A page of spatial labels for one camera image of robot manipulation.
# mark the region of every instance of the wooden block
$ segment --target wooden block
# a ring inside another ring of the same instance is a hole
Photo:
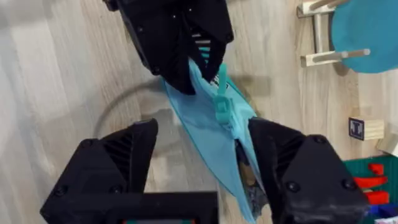
[[[387,133],[384,139],[381,139],[376,148],[398,157],[398,134]]]
[[[337,6],[339,6],[339,5],[341,5],[341,4],[344,4],[344,3],[346,3],[346,2],[348,2],[349,0],[336,0],[336,1],[334,1],[334,2],[332,2],[332,3],[330,3],[330,4],[328,4],[328,7],[329,8],[331,8],[331,7],[337,7]]]
[[[313,11],[317,10],[317,9],[319,9],[322,6],[326,6],[327,4],[332,3],[333,1],[335,1],[335,0],[319,0],[319,1],[316,1],[315,3],[313,3],[310,6],[310,10],[313,10]]]
[[[331,51],[331,52],[323,52],[323,53],[316,53],[316,54],[301,56],[302,65],[304,67],[309,67],[309,66],[314,66],[314,65],[324,65],[324,64],[328,64],[328,63],[340,62],[341,60],[337,60],[335,58],[332,58],[330,60],[322,60],[320,62],[314,62],[314,58],[332,55],[334,53],[335,53],[334,51]]]
[[[330,8],[327,5],[324,5],[315,10],[311,10],[310,9],[311,5],[316,2],[318,1],[306,1],[297,6],[297,16],[301,18],[301,17],[313,16],[315,14],[331,13],[336,9],[336,7]]]
[[[382,139],[384,138],[384,121],[381,119],[350,117],[348,119],[348,132],[351,137],[362,141]]]

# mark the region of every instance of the wooden stand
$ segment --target wooden stand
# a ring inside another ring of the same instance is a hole
[[[315,35],[315,54],[302,56],[302,64],[304,67],[313,65],[323,65],[327,63],[340,62],[344,58],[363,57],[369,55],[369,49],[359,49],[352,52],[323,52],[322,32],[321,32],[321,15],[331,13],[336,6],[346,3],[349,0],[319,0],[303,2],[297,7],[297,16],[299,18],[314,16],[314,35]]]
[[[362,141],[382,139],[384,138],[384,121],[380,119],[350,117],[348,120],[348,132],[351,137]]]
[[[398,134],[388,133],[377,143],[376,148],[398,157]]]

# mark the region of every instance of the screw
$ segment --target screw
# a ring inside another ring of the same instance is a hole
[[[81,142],[82,147],[90,147],[93,144],[93,141],[90,139],[85,139]]]
[[[137,32],[138,33],[142,33],[144,31],[144,28],[142,28],[141,26],[137,27]]]
[[[289,181],[286,183],[286,187],[289,191],[293,192],[293,193],[297,193],[301,190],[301,187],[298,183],[293,182],[293,181]]]
[[[234,40],[234,35],[233,34],[227,34],[225,37],[227,42],[231,42],[232,40]]]
[[[110,188],[109,192],[112,194],[120,194],[123,190],[121,185],[116,185]]]
[[[357,188],[356,184],[351,180],[344,179],[341,181],[341,184],[347,190],[356,190]]]
[[[68,186],[64,185],[62,187],[59,187],[57,190],[55,190],[54,195],[57,197],[62,197],[68,192]]]
[[[316,143],[319,143],[319,144],[324,144],[324,143],[326,143],[326,139],[325,139],[323,136],[314,136],[314,137],[313,137],[313,140],[314,140]]]

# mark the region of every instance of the black mechanical part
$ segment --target black mechanical part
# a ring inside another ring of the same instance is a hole
[[[195,94],[188,59],[210,82],[233,41],[225,0],[104,1],[110,11],[120,10],[142,64],[184,94]],[[202,53],[210,55],[207,62]]]
[[[145,194],[158,124],[133,124],[83,140],[40,210],[48,224],[120,224],[123,220],[218,223],[216,192]]]
[[[274,224],[358,223],[368,201],[327,139],[249,121]]]

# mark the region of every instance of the wooden floor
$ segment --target wooden floor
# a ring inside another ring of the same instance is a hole
[[[260,116],[328,137],[342,159],[377,154],[348,137],[348,116],[398,125],[397,71],[302,68],[312,22],[295,0],[229,0],[235,41],[225,62]],[[39,208],[84,138],[155,117],[160,133],[146,190],[220,192],[222,223],[244,223],[139,61],[118,12],[101,0],[0,0],[0,223],[44,223]],[[265,208],[258,223],[271,223]]]

